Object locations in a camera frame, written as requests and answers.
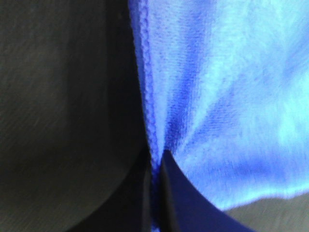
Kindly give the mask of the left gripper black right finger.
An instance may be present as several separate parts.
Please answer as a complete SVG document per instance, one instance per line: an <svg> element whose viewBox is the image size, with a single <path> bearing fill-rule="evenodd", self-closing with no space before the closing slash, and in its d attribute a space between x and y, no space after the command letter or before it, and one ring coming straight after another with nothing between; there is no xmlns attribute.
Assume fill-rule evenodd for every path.
<svg viewBox="0 0 309 232"><path fill-rule="evenodd" d="M160 166L161 232L251 232L217 209L190 183L170 151Z"/></svg>

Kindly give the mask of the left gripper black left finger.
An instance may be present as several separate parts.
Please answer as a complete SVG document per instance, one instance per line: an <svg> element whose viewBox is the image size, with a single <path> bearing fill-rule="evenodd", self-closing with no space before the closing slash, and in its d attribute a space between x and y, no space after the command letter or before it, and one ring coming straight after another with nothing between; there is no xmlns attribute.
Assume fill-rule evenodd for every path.
<svg viewBox="0 0 309 232"><path fill-rule="evenodd" d="M117 190L70 232L150 232L151 165L143 148Z"/></svg>

